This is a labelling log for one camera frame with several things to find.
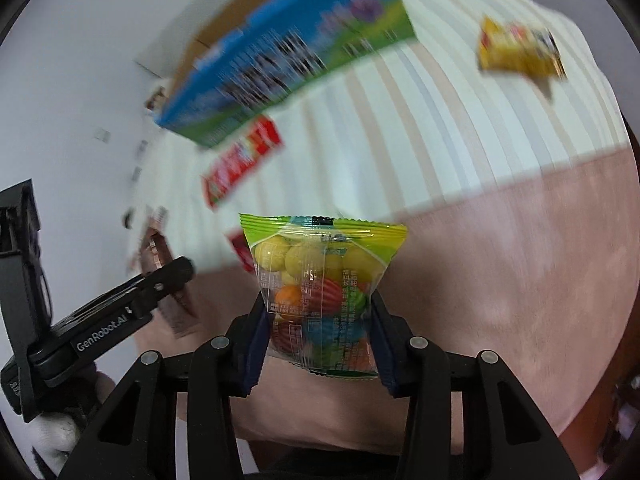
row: screw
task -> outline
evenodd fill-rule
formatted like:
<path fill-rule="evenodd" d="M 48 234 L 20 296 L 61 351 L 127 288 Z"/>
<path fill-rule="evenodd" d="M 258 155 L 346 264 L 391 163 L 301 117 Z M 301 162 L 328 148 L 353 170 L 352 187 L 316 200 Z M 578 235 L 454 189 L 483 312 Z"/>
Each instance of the screw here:
<path fill-rule="evenodd" d="M 140 356 L 143 365 L 150 365 L 158 361 L 158 352 L 145 352 Z"/>
<path fill-rule="evenodd" d="M 482 352 L 480 354 L 480 358 L 482 361 L 489 363 L 490 365 L 495 365 L 498 362 L 498 354 L 491 350 L 485 350 Z"/>
<path fill-rule="evenodd" d="M 211 340 L 211 346 L 216 350 L 226 348 L 229 345 L 229 338 L 223 335 L 219 335 Z"/>
<path fill-rule="evenodd" d="M 409 339 L 409 344 L 412 347 L 421 350 L 423 348 L 427 348 L 427 346 L 429 345 L 429 342 L 425 338 L 423 338 L 422 336 L 415 335 L 411 339 Z"/>

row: candy bag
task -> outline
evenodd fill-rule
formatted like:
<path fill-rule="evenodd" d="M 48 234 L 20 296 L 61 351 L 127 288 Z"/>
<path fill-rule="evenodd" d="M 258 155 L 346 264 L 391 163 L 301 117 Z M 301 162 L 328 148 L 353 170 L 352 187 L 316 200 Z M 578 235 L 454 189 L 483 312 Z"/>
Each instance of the candy bag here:
<path fill-rule="evenodd" d="M 478 59 L 482 70 L 510 70 L 532 77 L 566 77 L 551 32 L 519 23 L 502 26 L 487 16 L 482 20 Z"/>
<path fill-rule="evenodd" d="M 371 293 L 406 237 L 403 225 L 240 215 L 273 314 L 270 354 L 333 377 L 375 377 Z"/>

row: yellow candy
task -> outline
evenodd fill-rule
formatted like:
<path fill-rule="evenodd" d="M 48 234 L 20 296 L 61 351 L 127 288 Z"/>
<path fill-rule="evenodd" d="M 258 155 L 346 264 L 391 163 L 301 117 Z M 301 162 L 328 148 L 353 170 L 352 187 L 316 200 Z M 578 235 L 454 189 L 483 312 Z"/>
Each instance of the yellow candy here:
<path fill-rule="evenodd" d="M 303 274 L 317 273 L 324 266 L 322 246 L 316 244 L 297 244 L 289 249 L 284 259 L 286 271 L 299 280 Z"/>
<path fill-rule="evenodd" d="M 342 256 L 326 254 L 324 256 L 324 277 L 342 284 Z"/>
<path fill-rule="evenodd" d="M 358 273 L 359 282 L 377 283 L 385 272 L 385 266 L 375 259 L 367 251 L 357 246 L 351 246 L 342 257 L 342 265 L 345 269 L 355 270 Z"/>
<path fill-rule="evenodd" d="M 275 235 L 254 247 L 254 260 L 265 270 L 276 272 L 285 265 L 285 257 L 290 245 L 280 235 Z"/>
<path fill-rule="evenodd" d="M 300 280 L 291 276 L 286 270 L 280 272 L 280 279 L 283 285 L 299 285 Z"/>

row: orange candy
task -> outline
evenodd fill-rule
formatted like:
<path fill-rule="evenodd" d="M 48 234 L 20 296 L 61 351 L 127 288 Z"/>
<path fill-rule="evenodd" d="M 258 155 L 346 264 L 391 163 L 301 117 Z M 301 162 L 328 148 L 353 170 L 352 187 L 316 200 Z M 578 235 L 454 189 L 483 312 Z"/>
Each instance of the orange candy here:
<path fill-rule="evenodd" d="M 300 316 L 302 291 L 297 285 L 284 285 L 276 292 L 273 301 L 277 305 L 277 313 L 284 319 L 296 319 Z"/>
<path fill-rule="evenodd" d="M 349 370 L 357 370 L 359 372 L 376 371 L 376 362 L 366 339 L 360 340 L 357 345 L 353 346 L 347 366 Z"/>

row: red snack package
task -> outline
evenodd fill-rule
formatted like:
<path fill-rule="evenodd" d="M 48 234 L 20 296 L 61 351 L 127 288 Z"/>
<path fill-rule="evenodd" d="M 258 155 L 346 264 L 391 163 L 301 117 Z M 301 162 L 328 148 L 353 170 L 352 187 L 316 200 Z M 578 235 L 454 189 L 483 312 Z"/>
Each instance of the red snack package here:
<path fill-rule="evenodd" d="M 244 237 L 244 231 L 242 229 L 238 229 L 235 233 L 226 235 L 226 238 L 233 245 L 238 258 L 242 262 L 242 266 L 244 270 L 254 273 L 254 257 L 251 255 L 251 250 L 249 249 L 249 243 L 246 241 Z"/>
<path fill-rule="evenodd" d="M 275 125 L 264 116 L 258 118 L 252 129 L 223 153 L 209 174 L 202 177 L 209 207 L 215 208 L 262 158 L 281 144 Z"/>

